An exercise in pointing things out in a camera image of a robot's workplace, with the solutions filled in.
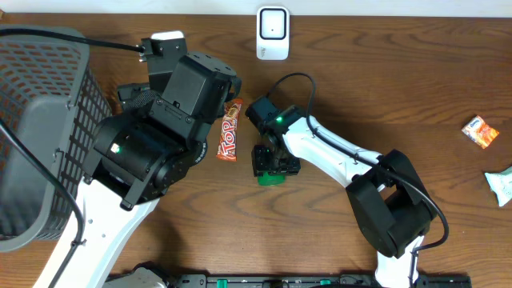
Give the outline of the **white jar green lid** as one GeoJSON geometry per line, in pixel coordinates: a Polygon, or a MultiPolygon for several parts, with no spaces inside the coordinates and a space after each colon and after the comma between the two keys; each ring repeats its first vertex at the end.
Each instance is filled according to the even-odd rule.
{"type": "Polygon", "coordinates": [[[264,173],[261,176],[257,176],[257,180],[260,186],[276,186],[284,183],[286,176],[280,174],[264,173]]]}

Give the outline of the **chocolate bar wrapper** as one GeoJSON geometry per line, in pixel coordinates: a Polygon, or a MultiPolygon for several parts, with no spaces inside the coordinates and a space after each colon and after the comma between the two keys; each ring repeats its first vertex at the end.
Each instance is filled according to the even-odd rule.
{"type": "Polygon", "coordinates": [[[221,160],[237,161],[237,129],[242,104],[243,100],[240,98],[225,104],[217,152],[217,158],[221,160]]]}

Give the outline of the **orange tissue pack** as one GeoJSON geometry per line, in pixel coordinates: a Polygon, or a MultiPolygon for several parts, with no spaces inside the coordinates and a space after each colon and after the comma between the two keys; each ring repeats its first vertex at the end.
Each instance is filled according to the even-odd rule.
{"type": "Polygon", "coordinates": [[[496,129],[489,126],[478,115],[464,125],[462,132],[482,149],[487,148],[499,135],[496,129]]]}

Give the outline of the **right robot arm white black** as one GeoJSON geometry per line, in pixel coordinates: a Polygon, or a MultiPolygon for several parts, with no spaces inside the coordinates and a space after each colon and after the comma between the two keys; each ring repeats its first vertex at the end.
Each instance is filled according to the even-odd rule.
{"type": "Polygon", "coordinates": [[[385,155],[365,150],[300,107],[280,110],[267,97],[250,104],[246,116],[262,137],[252,152],[260,185],[277,185],[298,174],[302,161],[313,164],[346,190],[360,231],[378,252],[377,283],[419,283],[418,252],[439,209],[407,156],[398,150],[385,155]]]}

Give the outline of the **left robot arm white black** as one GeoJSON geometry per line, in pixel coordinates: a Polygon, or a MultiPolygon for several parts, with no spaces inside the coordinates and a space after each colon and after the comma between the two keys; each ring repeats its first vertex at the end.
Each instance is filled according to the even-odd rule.
{"type": "Polygon", "coordinates": [[[100,287],[132,233],[197,165],[241,79],[184,38],[142,42],[149,79],[118,87],[122,112],[98,124],[82,164],[77,219],[67,223],[36,284],[100,287]]]}

